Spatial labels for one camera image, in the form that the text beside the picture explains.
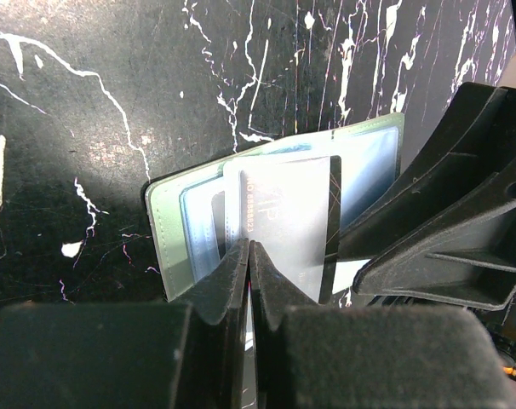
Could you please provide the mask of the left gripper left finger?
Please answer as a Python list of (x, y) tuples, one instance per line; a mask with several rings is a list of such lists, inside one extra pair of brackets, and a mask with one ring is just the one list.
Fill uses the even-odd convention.
[(0, 408), (238, 408), (249, 241), (173, 302), (0, 311)]

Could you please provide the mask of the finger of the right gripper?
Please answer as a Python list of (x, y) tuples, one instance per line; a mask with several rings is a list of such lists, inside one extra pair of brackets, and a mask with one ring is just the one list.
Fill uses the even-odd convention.
[(366, 296), (483, 310), (516, 293), (516, 89), (465, 83), (422, 150), (340, 237)]

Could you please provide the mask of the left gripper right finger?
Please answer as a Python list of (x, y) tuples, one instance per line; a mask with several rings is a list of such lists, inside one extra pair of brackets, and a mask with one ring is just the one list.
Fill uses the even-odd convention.
[(449, 306), (315, 303), (249, 246), (261, 408), (515, 408), (477, 317)]

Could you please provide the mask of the green card holder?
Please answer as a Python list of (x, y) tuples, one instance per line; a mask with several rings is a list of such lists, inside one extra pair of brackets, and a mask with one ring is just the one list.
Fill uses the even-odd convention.
[(145, 191), (159, 271), (173, 300), (210, 274), (223, 257), (228, 223), (225, 164), (252, 156), (318, 153), (341, 158), (340, 229), (346, 230), (399, 175), (404, 115), (391, 113), (333, 130), (293, 135), (154, 181)]

